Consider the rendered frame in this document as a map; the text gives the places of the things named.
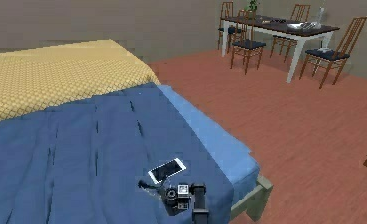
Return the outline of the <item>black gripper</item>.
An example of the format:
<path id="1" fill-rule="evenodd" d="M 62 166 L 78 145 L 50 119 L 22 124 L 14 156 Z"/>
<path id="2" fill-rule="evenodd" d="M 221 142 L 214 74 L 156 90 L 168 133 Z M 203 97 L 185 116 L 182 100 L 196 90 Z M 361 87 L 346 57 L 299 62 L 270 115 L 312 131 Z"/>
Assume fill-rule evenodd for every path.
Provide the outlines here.
<path id="1" fill-rule="evenodd" d="M 164 207 L 169 215 L 178 213 L 178 194 L 175 188 L 164 187 L 164 182 L 159 184 L 148 184 L 144 180 L 138 181 L 138 187 L 147 190 L 147 192 L 157 199 L 162 199 Z"/>

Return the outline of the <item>white black-screen cellphone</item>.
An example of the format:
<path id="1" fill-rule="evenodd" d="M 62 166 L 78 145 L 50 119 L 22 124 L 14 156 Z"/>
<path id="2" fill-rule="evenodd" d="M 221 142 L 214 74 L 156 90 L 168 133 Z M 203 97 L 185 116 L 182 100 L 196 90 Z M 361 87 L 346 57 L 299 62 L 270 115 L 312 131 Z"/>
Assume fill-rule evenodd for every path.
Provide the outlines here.
<path id="1" fill-rule="evenodd" d="M 174 158 L 148 172 L 154 184 L 160 184 L 167 178 L 176 175 L 186 169 L 186 166 L 179 158 Z"/>

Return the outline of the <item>bed with blue yellow covers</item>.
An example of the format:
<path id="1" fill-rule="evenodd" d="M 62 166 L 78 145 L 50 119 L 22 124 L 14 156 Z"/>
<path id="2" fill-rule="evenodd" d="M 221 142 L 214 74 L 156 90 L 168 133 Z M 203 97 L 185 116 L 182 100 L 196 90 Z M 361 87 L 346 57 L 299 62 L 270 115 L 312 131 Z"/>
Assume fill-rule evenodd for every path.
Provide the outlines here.
<path id="1" fill-rule="evenodd" d="M 0 54 L 0 224 L 191 224 L 138 187 L 205 184 L 209 224 L 258 220 L 272 191 L 250 150 L 111 40 Z"/>

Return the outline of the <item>white dark-top dining table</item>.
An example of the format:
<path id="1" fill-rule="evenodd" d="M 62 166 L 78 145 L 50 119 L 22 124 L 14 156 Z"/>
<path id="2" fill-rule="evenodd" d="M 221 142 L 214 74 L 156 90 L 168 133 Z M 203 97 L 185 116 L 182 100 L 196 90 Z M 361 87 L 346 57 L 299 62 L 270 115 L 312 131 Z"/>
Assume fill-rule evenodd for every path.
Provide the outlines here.
<path id="1" fill-rule="evenodd" d="M 227 50 L 227 35 L 228 35 L 228 28 L 233 25 L 236 25 L 237 17 L 229 17 L 229 18 L 221 18 L 221 25 L 225 29 L 223 33 L 222 39 L 222 47 L 221 52 L 222 56 L 226 55 Z M 327 48 L 329 42 L 334 34 L 335 31 L 339 30 L 339 27 L 333 27 L 328 25 L 322 25 L 320 29 L 310 29 L 306 31 L 296 31 L 295 29 L 290 29 L 287 27 L 288 24 L 291 24 L 290 20 L 287 20 L 287 23 L 270 23 L 272 19 L 280 19 L 280 18 L 273 18 L 268 16 L 257 15 L 255 18 L 255 28 L 256 32 L 269 34 L 269 35 L 276 35 L 280 37 L 287 37 L 297 41 L 297 45 L 295 46 L 295 51 L 292 57 L 290 69 L 287 75 L 287 82 L 290 83 L 292 81 L 292 77 L 294 75 L 295 69 L 298 64 L 298 60 L 302 53 L 304 44 L 307 41 L 322 38 L 322 46 Z"/>

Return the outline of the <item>pale grey bottle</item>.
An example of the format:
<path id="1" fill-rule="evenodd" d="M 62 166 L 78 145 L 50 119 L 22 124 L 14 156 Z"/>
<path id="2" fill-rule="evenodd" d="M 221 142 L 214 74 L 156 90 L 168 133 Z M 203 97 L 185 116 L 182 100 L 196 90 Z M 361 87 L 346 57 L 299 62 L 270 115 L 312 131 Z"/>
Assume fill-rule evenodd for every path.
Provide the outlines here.
<path id="1" fill-rule="evenodd" d="M 319 8 L 319 12 L 317 14 L 316 20 L 315 20 L 315 28 L 316 29 L 320 29 L 321 28 L 321 20 L 323 17 L 323 13 L 324 13 L 325 9 L 323 7 Z"/>

